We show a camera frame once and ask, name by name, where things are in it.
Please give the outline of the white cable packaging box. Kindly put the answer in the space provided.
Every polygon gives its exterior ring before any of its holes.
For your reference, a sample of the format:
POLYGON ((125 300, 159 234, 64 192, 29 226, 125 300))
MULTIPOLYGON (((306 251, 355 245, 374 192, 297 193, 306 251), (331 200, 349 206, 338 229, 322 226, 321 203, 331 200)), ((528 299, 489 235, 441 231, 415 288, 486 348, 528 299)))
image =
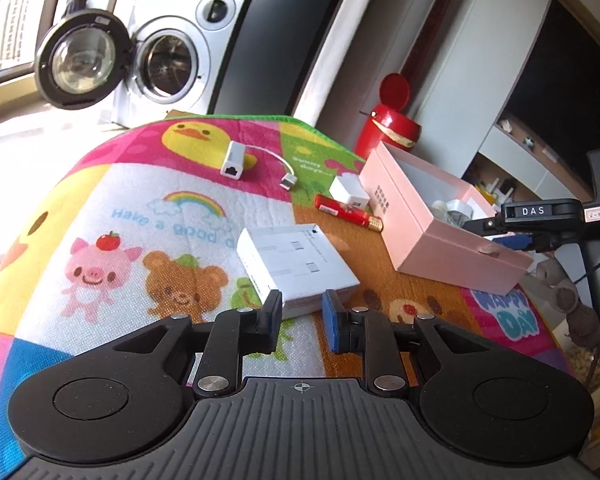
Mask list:
POLYGON ((243 229, 236 252, 261 300, 282 294, 284 320, 320 310, 326 290, 346 302, 360 286, 317 224, 243 229))

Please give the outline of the red patterned lighter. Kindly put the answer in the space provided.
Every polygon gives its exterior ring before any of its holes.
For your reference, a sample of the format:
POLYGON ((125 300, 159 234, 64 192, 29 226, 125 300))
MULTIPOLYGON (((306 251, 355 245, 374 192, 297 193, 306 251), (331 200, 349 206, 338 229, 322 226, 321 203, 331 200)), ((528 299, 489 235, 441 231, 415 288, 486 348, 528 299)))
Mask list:
POLYGON ((313 203, 317 210, 356 226, 362 226, 374 232, 381 232, 384 228, 381 218, 373 216, 363 209, 340 203, 323 194, 316 194, 313 203))

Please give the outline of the pink cardboard box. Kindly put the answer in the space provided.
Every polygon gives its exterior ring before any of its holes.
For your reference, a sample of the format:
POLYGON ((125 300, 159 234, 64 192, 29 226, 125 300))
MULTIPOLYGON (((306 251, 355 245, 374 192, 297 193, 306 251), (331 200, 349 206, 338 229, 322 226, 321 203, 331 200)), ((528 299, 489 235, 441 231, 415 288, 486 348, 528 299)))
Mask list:
POLYGON ((381 218, 381 231, 393 267, 404 274, 445 284, 506 295, 533 259, 493 240, 451 226, 430 207, 459 200, 482 220, 495 211, 469 183, 429 162, 381 143, 358 175, 381 218))

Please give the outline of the colourful cartoon play mat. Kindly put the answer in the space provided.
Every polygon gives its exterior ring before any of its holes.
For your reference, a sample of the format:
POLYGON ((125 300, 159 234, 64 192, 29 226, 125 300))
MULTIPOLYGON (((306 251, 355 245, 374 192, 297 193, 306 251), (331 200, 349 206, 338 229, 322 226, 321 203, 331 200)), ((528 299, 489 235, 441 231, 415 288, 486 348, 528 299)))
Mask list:
POLYGON ((0 479, 23 459, 7 405, 29 376, 173 313, 204 322, 259 304, 235 250, 245 228, 317 224, 360 281, 351 306, 398 323, 432 313, 568 368, 522 290, 499 297, 401 274, 378 233, 314 207, 334 177, 362 166, 283 117, 154 122, 73 159, 0 263, 0 479), (222 176, 230 141, 282 155, 297 185, 281 188, 286 169, 257 151, 239 180, 222 176))

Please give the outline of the white ethernet USB adapter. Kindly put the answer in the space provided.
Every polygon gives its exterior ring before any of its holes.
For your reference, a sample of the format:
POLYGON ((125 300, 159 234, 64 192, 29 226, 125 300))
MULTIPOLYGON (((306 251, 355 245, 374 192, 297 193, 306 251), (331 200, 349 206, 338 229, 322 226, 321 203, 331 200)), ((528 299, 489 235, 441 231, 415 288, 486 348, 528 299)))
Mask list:
POLYGON ((286 174, 280 179, 279 186, 286 191, 291 191, 298 183, 298 177, 294 172, 291 164, 283 158, 282 155, 276 154, 267 148, 253 144, 243 144, 236 141, 230 141, 225 152, 224 159, 220 168, 222 176, 239 180, 242 173, 247 169, 252 169, 257 165, 258 158, 252 151, 268 154, 275 158, 285 169, 286 174))

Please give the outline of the red goblet trash bin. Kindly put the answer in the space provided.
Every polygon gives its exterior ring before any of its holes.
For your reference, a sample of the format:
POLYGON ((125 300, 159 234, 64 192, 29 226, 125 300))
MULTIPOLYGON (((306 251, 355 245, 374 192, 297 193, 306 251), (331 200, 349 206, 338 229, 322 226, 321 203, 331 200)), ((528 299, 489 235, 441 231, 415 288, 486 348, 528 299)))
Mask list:
POLYGON ((368 114, 356 140, 355 154, 366 159, 379 143, 406 152, 415 147, 422 127, 402 113, 410 96, 411 86, 401 74, 385 76, 379 86, 379 103, 368 114))

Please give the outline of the silver front-load washing machine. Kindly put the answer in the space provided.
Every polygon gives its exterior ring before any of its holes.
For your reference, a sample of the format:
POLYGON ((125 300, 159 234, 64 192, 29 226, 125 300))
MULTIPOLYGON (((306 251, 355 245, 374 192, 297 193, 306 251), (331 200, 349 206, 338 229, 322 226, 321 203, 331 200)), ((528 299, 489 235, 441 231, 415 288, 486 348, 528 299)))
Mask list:
POLYGON ((205 115, 223 79, 250 0, 117 0, 131 63, 111 96, 110 119, 133 128, 170 110, 205 115))

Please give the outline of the round black washer door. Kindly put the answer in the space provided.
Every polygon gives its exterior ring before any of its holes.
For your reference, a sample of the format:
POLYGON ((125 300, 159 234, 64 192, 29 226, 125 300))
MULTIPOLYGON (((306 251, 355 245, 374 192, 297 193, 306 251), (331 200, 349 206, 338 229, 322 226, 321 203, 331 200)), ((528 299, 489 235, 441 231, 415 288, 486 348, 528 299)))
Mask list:
POLYGON ((83 110, 105 99, 128 76, 133 44, 125 24, 98 9, 71 13, 36 51, 38 93, 62 110, 83 110))

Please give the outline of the white wall shelf unit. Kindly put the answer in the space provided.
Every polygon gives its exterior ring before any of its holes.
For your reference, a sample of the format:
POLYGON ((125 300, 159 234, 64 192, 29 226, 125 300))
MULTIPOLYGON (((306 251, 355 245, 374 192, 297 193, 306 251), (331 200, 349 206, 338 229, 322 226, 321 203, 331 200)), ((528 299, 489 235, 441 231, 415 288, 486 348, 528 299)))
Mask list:
POLYGON ((537 134, 513 114, 501 114, 483 140, 463 179, 515 202, 593 199, 584 182, 537 134))

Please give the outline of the white USB wall charger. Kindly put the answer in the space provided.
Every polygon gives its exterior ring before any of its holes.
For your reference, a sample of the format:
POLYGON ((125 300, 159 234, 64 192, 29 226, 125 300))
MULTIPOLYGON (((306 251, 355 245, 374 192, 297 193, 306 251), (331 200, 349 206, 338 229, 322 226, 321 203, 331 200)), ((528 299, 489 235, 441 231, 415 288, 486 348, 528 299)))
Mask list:
POLYGON ((329 194, 339 203, 365 209, 370 201, 370 196, 362 187, 360 178, 352 172, 344 172, 334 177, 329 187, 329 194))

